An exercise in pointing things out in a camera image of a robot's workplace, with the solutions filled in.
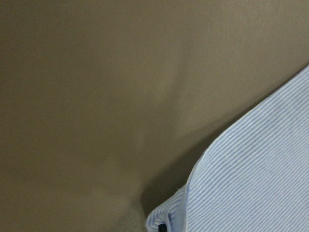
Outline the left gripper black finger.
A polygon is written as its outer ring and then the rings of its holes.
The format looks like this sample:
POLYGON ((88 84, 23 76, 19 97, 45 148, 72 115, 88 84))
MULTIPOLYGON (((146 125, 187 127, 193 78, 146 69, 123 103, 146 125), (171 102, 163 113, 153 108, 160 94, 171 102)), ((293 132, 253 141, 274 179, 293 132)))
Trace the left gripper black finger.
POLYGON ((166 226, 166 224, 160 224, 160 225, 158 225, 158 232, 167 232, 167 226, 166 226))

